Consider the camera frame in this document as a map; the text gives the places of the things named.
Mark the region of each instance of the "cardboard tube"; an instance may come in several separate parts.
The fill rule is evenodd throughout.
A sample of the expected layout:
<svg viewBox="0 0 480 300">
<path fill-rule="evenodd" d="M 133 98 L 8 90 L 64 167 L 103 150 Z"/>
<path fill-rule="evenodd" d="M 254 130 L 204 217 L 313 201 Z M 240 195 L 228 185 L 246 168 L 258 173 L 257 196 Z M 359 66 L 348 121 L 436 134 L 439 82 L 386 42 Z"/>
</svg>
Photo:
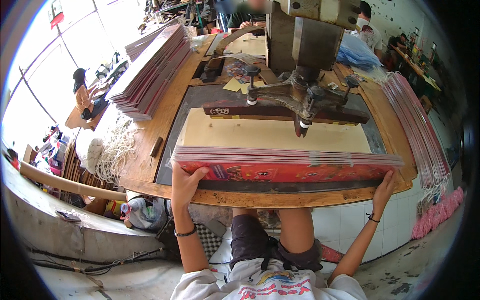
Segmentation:
<svg viewBox="0 0 480 300">
<path fill-rule="evenodd" d="M 20 162 L 20 174 L 36 182 L 75 194 L 120 201 L 125 201 L 127 196 L 122 192 L 105 190 L 45 173 L 24 161 Z"/>
</svg>

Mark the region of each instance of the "woman in headscarf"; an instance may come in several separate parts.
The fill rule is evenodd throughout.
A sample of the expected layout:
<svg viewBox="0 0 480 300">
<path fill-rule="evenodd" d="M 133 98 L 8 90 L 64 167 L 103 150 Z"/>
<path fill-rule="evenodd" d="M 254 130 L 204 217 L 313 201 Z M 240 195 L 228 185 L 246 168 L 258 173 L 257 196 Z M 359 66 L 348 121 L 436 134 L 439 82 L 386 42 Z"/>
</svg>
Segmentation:
<svg viewBox="0 0 480 300">
<path fill-rule="evenodd" d="M 103 97 L 92 101 L 94 94 L 99 91 L 94 85 L 87 89 L 85 84 L 85 69 L 79 68 L 73 73 L 75 83 L 73 85 L 73 93 L 77 99 L 76 108 L 79 110 L 82 119 L 88 120 L 96 117 L 108 104 Z"/>
</svg>

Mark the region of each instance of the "press machine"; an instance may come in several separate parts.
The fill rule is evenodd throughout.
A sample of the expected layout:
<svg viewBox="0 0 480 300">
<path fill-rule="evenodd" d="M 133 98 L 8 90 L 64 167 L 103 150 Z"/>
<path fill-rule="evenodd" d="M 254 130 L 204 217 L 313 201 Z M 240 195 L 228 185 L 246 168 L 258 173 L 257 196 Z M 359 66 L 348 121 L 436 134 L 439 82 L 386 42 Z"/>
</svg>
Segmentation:
<svg viewBox="0 0 480 300">
<path fill-rule="evenodd" d="M 319 85 L 321 70 L 330 71 L 335 63 L 344 29 L 354 30 L 360 11 L 359 0 L 276 0 L 276 9 L 267 22 L 268 44 L 277 39 L 269 28 L 275 18 L 292 21 L 293 40 L 276 49 L 291 52 L 295 67 L 284 81 L 256 87 L 254 77 L 262 75 L 258 64 L 244 67 L 244 74 L 250 77 L 247 101 L 222 100 L 203 105 L 208 115 L 235 115 L 241 119 L 293 120 L 298 137 L 305 136 L 312 122 L 357 125 L 366 123 L 366 112 L 345 108 L 351 88 L 358 87 L 355 78 L 347 76 L 345 92 Z M 238 30 L 219 43 L 212 58 L 204 69 L 202 79 L 213 81 L 215 74 L 223 67 L 219 58 L 230 42 L 248 32 L 262 31 L 263 28 L 250 26 Z M 278 34 L 288 34 L 288 28 Z"/>
</svg>

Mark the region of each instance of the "tan shirt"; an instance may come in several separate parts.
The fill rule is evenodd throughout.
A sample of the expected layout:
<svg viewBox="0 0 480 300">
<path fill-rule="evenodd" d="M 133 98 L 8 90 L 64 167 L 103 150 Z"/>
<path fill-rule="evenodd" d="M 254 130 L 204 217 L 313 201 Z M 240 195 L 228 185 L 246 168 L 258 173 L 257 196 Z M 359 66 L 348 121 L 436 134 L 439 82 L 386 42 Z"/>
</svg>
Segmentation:
<svg viewBox="0 0 480 300">
<path fill-rule="evenodd" d="M 77 98 L 77 103 L 75 107 L 82 113 L 85 108 L 88 108 L 90 112 L 93 110 L 93 102 L 90 100 L 90 91 L 87 90 L 85 85 L 82 85 L 76 92 L 75 97 Z"/>
</svg>

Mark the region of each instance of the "white shirt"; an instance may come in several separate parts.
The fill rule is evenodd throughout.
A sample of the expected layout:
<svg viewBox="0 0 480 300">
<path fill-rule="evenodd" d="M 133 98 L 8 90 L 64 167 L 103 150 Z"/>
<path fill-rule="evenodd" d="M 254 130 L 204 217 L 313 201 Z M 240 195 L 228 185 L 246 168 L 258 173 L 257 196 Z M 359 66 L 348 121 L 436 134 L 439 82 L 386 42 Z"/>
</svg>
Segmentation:
<svg viewBox="0 0 480 300">
<path fill-rule="evenodd" d="M 363 26 L 368 25 L 373 31 L 371 30 L 363 30 Z M 357 20 L 357 27 L 360 28 L 360 30 L 346 30 L 346 32 L 349 32 L 351 35 L 358 36 L 362 41 L 367 43 L 368 47 L 370 50 L 377 49 L 377 50 L 382 50 L 382 35 L 380 34 L 380 31 L 377 30 L 373 25 L 369 24 L 369 21 L 358 18 Z"/>
<path fill-rule="evenodd" d="M 170 299 L 297 299 L 367 300 L 358 281 L 342 274 L 327 287 L 322 273 L 311 270 L 285 270 L 283 263 L 270 259 L 262 273 L 263 258 L 240 261 L 229 271 L 229 282 L 219 288 L 210 270 L 182 275 Z"/>
</svg>

